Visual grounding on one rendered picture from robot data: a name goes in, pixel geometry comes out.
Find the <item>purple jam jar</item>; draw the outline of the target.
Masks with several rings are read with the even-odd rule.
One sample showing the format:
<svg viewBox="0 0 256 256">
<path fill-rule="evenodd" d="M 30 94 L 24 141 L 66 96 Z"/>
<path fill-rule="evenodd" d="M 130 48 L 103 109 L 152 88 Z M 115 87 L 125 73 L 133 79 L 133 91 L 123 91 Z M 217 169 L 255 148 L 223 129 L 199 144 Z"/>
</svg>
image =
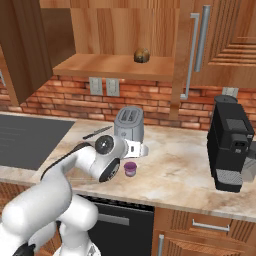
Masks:
<svg viewBox="0 0 256 256">
<path fill-rule="evenodd" d="M 136 175 L 137 165 L 135 162 L 126 162 L 124 164 L 125 175 L 133 177 Z"/>
</svg>

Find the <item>brown bread loaf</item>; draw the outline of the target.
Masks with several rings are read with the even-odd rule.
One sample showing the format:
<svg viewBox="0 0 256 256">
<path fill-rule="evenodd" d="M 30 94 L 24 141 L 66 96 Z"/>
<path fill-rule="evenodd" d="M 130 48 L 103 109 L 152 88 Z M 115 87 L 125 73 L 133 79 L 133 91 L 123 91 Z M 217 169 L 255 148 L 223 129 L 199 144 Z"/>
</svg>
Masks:
<svg viewBox="0 0 256 256">
<path fill-rule="evenodd" d="M 138 48 L 134 53 L 134 61 L 137 63 L 146 63 L 149 59 L 150 53 L 146 48 Z"/>
</svg>

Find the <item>wooden base cabinet door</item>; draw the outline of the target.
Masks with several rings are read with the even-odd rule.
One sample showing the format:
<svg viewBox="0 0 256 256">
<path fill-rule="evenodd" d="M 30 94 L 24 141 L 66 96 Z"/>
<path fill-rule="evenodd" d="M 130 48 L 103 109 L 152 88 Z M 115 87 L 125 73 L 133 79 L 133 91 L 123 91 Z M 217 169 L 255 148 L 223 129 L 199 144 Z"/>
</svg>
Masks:
<svg viewBox="0 0 256 256">
<path fill-rule="evenodd" d="M 256 256 L 256 248 L 239 243 L 155 230 L 151 256 L 157 256 L 158 236 L 164 235 L 162 256 Z"/>
</svg>

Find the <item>panelled wooden cabinet door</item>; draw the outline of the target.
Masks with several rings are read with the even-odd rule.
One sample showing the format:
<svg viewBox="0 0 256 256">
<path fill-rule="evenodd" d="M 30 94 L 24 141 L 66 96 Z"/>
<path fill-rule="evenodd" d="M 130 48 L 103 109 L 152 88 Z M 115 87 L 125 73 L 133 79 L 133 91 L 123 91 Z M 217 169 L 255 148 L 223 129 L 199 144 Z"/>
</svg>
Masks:
<svg viewBox="0 0 256 256">
<path fill-rule="evenodd" d="M 195 0 L 209 8 L 204 52 L 192 86 L 256 89 L 256 0 Z"/>
</svg>

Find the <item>dark wooden cabinet door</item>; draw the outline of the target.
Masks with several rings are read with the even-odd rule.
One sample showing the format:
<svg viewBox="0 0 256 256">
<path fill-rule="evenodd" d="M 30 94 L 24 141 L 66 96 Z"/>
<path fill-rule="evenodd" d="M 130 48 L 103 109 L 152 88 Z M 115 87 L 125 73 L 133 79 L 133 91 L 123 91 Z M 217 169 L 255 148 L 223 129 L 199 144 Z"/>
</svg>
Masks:
<svg viewBox="0 0 256 256">
<path fill-rule="evenodd" d="M 19 106 L 52 75 L 39 0 L 0 0 L 0 68 Z"/>
</svg>

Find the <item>silver toaster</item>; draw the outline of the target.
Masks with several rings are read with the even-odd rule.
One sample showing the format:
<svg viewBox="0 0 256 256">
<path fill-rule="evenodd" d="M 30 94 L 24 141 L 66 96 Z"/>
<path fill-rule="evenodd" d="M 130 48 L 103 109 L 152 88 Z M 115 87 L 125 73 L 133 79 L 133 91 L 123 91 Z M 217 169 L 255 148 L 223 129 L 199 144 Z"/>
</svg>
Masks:
<svg viewBox="0 0 256 256">
<path fill-rule="evenodd" d="M 114 120 L 114 135 L 131 141 L 143 142 L 143 110 L 135 106 L 120 109 Z"/>
</svg>

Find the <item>black kitchen knife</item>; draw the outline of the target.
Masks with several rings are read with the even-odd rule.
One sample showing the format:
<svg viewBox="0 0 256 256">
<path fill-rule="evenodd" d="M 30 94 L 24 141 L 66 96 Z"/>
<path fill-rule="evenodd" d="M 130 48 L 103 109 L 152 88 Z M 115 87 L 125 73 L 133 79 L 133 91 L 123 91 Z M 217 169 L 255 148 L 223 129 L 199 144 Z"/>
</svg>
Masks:
<svg viewBox="0 0 256 256">
<path fill-rule="evenodd" d="M 100 134 L 102 132 L 105 132 L 105 131 L 109 130 L 110 128 L 112 128 L 112 126 L 107 126 L 107 127 L 104 127 L 104 128 L 100 128 L 100 129 L 94 131 L 93 133 L 84 136 L 83 140 L 87 140 L 87 139 L 89 139 L 89 138 L 91 138 L 93 136 L 96 136 L 96 135 L 98 135 L 98 134 Z"/>
</svg>

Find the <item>wooden drawer front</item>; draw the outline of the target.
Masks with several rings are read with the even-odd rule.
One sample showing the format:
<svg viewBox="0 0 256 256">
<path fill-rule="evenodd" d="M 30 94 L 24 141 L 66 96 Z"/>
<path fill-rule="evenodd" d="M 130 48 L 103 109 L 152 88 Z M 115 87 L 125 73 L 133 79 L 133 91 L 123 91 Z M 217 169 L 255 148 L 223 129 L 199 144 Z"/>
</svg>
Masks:
<svg viewBox="0 0 256 256">
<path fill-rule="evenodd" d="M 204 229 L 192 226 L 192 219 L 196 222 L 230 226 L 229 232 Z M 166 208 L 155 209 L 154 228 L 164 232 L 178 232 L 187 235 L 224 239 L 256 248 L 256 223 L 231 218 L 216 217 L 205 214 L 172 210 Z"/>
</svg>

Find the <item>black dishwasher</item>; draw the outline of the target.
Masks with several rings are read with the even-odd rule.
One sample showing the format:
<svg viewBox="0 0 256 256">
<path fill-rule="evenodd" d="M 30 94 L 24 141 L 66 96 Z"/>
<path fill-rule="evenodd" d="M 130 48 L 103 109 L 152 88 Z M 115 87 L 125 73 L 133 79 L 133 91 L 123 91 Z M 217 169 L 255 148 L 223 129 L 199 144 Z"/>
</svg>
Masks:
<svg viewBox="0 0 256 256">
<path fill-rule="evenodd" d="M 112 199 L 85 196 L 98 207 L 99 214 L 129 219 L 129 225 L 97 221 L 88 231 L 102 256 L 151 256 L 154 207 Z"/>
</svg>

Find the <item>black coffee machine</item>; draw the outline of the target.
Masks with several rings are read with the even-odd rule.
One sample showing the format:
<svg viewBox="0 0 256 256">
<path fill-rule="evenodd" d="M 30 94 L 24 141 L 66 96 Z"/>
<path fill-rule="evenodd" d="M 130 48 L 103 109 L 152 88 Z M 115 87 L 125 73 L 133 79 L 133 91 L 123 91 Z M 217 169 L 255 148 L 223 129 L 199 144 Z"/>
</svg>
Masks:
<svg viewBox="0 0 256 256">
<path fill-rule="evenodd" d="M 254 129 L 237 99 L 217 95 L 207 134 L 209 165 L 217 190 L 240 192 L 245 160 L 256 158 L 253 137 Z"/>
</svg>

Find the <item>dark grey hob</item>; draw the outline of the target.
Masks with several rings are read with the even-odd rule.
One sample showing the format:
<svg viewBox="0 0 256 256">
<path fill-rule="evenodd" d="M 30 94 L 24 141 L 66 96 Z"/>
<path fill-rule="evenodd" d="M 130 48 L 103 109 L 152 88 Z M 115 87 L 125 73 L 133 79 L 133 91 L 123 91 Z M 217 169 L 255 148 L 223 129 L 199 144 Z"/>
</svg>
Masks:
<svg viewBox="0 0 256 256">
<path fill-rule="evenodd" d="M 0 165 L 38 170 L 73 124 L 0 114 Z"/>
</svg>

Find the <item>grey wall outlet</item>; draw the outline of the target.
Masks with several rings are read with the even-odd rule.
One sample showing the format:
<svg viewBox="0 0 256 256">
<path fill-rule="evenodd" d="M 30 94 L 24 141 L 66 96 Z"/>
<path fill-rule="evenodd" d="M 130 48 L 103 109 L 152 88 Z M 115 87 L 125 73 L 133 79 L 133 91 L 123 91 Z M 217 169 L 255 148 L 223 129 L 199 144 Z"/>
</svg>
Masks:
<svg viewBox="0 0 256 256">
<path fill-rule="evenodd" d="M 90 94 L 91 95 L 102 95 L 102 79 L 100 77 L 90 77 Z"/>
<path fill-rule="evenodd" d="M 223 95 L 232 96 L 232 97 L 236 98 L 236 97 L 237 97 L 237 94 L 238 94 L 238 88 L 224 87 L 224 88 L 222 89 L 222 94 L 223 94 Z"/>
<path fill-rule="evenodd" d="M 108 96 L 119 97 L 119 80 L 113 78 L 106 79 L 106 91 Z"/>
</svg>

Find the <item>open wooden wall cabinet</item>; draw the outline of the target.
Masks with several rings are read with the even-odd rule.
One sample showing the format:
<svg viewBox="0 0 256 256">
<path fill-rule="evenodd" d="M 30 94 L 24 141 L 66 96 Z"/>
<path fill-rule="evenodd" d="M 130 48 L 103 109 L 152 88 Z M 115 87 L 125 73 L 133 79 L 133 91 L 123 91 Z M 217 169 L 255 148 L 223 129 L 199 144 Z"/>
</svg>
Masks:
<svg viewBox="0 0 256 256">
<path fill-rule="evenodd" d="M 39 0 L 53 39 L 53 73 L 63 76 L 171 81 L 180 0 Z M 138 48 L 146 63 L 134 61 Z"/>
</svg>

